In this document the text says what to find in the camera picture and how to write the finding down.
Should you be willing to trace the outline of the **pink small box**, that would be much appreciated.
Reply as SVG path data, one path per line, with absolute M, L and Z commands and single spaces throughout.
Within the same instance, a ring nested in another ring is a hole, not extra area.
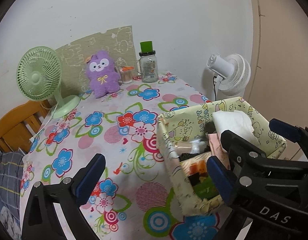
M 230 170 L 230 162 L 228 153 L 222 148 L 219 136 L 217 133 L 211 133 L 207 135 L 209 141 L 209 147 L 212 156 L 218 157 L 221 163 L 227 170 Z

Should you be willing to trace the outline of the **black plastic bag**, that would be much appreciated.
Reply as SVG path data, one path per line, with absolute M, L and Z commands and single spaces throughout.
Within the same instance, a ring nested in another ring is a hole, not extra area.
M 211 152 L 204 152 L 204 153 L 182 153 L 178 159 L 179 161 L 186 161 L 189 159 L 193 159 L 193 161 L 199 160 L 207 160 L 211 156 Z

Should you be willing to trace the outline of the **beige door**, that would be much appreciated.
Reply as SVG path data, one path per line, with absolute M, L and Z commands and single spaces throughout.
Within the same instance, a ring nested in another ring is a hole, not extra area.
M 295 0 L 251 0 L 252 77 L 244 98 L 267 119 L 308 127 L 308 18 Z

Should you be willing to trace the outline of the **small beige bottle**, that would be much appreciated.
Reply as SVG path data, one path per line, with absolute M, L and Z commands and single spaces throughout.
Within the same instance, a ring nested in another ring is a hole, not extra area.
M 178 154 L 183 153 L 190 153 L 190 154 L 196 154 L 201 153 L 201 145 L 198 142 L 182 142 L 179 141 L 175 144 L 175 151 Z

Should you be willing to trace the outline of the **yellow cartoon storage box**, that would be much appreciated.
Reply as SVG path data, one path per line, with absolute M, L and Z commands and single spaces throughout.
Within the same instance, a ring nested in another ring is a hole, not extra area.
M 286 140 L 269 128 L 269 122 L 241 97 L 202 103 L 158 116 L 157 147 L 164 158 L 174 193 L 184 216 L 207 215 L 223 204 L 221 196 L 201 199 L 194 193 L 175 151 L 176 142 L 191 142 L 204 138 L 207 126 L 213 124 L 212 113 L 243 111 L 248 115 L 258 140 L 257 147 L 266 157 L 277 159 L 284 152 Z

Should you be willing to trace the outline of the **blue plaid fabric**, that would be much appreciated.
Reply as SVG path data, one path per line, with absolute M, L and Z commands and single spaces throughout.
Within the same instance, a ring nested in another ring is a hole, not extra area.
M 18 225 L 23 156 L 21 151 L 4 153 L 0 150 L 0 204 L 10 211 Z

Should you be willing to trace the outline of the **white standing fan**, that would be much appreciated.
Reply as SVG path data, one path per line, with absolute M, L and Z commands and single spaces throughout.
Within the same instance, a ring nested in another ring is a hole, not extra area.
M 207 61 L 207 68 L 214 73 L 215 100 L 243 97 L 252 73 L 244 57 L 240 54 L 230 54 L 222 58 L 213 54 Z

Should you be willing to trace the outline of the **floral tablecloth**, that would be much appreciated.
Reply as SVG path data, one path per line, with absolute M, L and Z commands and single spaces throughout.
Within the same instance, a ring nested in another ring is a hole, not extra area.
M 44 120 L 25 155 L 20 183 L 24 215 L 34 183 L 60 183 L 96 153 L 105 171 L 81 211 L 101 239 L 212 239 L 228 215 L 184 217 L 156 144 L 158 115 L 208 102 L 172 73 L 145 84 L 136 78 L 116 93 L 81 94 L 68 115 Z

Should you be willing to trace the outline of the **wooden chair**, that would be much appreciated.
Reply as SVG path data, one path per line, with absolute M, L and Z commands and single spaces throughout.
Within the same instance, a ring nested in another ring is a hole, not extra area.
M 18 149 L 29 152 L 30 138 L 42 125 L 40 117 L 46 117 L 50 109 L 47 100 L 28 101 L 5 114 L 0 119 L 0 150 L 5 153 Z

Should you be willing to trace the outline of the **glass jar green lid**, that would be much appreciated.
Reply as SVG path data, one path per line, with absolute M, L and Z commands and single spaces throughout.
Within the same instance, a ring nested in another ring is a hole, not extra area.
M 153 83 L 158 81 L 158 66 L 156 51 L 153 49 L 152 41 L 140 42 L 139 64 L 141 79 L 144 83 Z

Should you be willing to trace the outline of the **small jar orange lid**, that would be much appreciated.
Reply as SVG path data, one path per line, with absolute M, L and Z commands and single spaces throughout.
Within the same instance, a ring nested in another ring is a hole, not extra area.
M 134 67 L 123 66 L 119 69 L 121 75 L 121 81 L 123 84 L 128 84 L 133 81 Z

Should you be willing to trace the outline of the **green desk fan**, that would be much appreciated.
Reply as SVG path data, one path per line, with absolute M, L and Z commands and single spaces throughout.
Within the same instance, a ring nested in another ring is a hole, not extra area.
M 29 49 L 20 59 L 17 73 L 17 86 L 26 98 L 44 101 L 51 97 L 56 100 L 52 114 L 54 119 L 69 114 L 81 101 L 77 95 L 62 97 L 62 67 L 57 53 L 45 46 Z

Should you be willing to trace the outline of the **purple plush toy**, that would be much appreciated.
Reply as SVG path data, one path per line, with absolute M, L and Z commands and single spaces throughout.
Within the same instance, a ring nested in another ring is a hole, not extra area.
M 120 90 L 120 74 L 116 72 L 114 60 L 106 50 L 98 51 L 91 56 L 85 74 L 90 80 L 89 86 L 95 98 L 102 98 Z

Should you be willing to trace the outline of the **green cartoon backboard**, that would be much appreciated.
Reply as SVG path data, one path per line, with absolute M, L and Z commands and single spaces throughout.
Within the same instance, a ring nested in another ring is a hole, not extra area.
M 130 25 L 80 38 L 56 49 L 62 66 L 62 96 L 78 95 L 89 90 L 86 60 L 100 50 L 108 51 L 117 67 L 137 66 Z

